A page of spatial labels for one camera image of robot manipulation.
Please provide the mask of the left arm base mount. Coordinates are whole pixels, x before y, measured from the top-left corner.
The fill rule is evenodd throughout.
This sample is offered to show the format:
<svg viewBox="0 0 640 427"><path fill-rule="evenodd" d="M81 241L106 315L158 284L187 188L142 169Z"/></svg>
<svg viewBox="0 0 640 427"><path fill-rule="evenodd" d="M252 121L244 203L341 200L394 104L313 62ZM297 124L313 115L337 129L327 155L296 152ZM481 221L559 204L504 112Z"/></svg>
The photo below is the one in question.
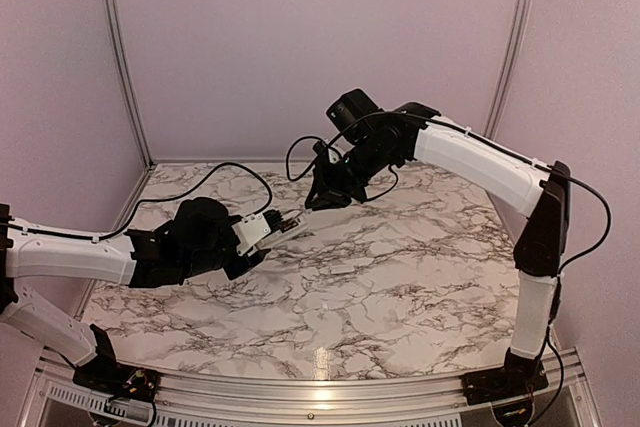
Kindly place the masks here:
<svg viewBox="0 0 640 427"><path fill-rule="evenodd" d="M117 363L115 365L78 367L73 375L76 385L108 394L111 400L155 400L160 373L153 369Z"/></svg>

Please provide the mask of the white remote control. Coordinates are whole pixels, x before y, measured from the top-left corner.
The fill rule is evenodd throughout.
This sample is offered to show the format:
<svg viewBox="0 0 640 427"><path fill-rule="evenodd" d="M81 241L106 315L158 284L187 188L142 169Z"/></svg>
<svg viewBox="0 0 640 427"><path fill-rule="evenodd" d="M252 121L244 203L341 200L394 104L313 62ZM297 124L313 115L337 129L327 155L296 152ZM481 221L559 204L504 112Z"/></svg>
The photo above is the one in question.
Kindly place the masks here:
<svg viewBox="0 0 640 427"><path fill-rule="evenodd" d="M257 247L261 249L273 249L290 240L295 239L309 228L307 218L300 221L292 217L284 218L275 231L260 240Z"/></svg>

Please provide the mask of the white battery cover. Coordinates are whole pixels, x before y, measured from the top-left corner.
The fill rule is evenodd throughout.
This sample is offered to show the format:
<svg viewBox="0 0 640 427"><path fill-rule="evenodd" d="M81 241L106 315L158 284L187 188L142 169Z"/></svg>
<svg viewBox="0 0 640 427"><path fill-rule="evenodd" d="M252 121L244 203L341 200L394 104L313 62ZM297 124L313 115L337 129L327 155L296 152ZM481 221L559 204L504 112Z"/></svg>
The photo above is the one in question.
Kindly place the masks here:
<svg viewBox="0 0 640 427"><path fill-rule="evenodd" d="M356 271L356 268L352 265L336 265L331 268L331 273L334 275L352 274Z"/></svg>

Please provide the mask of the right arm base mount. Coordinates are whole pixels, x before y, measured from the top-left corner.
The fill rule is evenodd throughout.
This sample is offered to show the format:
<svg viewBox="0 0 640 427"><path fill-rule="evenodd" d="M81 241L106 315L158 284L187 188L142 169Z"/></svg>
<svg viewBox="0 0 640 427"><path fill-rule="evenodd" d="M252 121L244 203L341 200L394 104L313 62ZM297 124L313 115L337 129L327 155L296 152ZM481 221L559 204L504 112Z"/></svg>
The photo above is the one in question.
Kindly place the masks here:
<svg viewBox="0 0 640 427"><path fill-rule="evenodd" d="M469 372L461 377L463 395L469 405L479 405L524 396L549 386L546 372L538 367L529 376L508 373L504 367Z"/></svg>

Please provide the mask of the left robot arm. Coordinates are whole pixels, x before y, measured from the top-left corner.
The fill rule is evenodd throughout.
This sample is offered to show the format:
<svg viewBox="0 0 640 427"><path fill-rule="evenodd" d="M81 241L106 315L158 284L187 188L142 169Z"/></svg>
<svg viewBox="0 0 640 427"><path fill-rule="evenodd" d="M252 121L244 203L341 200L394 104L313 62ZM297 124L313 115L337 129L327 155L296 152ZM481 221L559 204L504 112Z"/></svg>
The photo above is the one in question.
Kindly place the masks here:
<svg viewBox="0 0 640 427"><path fill-rule="evenodd" d="M266 214L230 215L198 197L154 230L47 232L1 216L1 320L61 354L106 392L125 385L108 335L81 323L28 287L27 277L99 280L129 288L181 285L214 270L235 279L262 262L272 232Z"/></svg>

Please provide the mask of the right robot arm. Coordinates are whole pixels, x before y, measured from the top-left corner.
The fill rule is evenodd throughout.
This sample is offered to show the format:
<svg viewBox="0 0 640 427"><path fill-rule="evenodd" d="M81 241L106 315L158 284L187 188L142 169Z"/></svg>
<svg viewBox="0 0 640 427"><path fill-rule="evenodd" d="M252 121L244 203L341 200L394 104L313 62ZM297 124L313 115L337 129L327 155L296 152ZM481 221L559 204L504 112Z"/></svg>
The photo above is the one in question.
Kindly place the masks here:
<svg viewBox="0 0 640 427"><path fill-rule="evenodd" d="M385 111L361 89L341 95L326 115L352 147L333 159L327 144L315 145L307 209L365 203L369 181L381 170L419 162L467 180L526 218L513 253L519 272L515 330L495 375L502 393L519 393L534 378L559 299L569 224L568 167L561 162L543 166L417 102Z"/></svg>

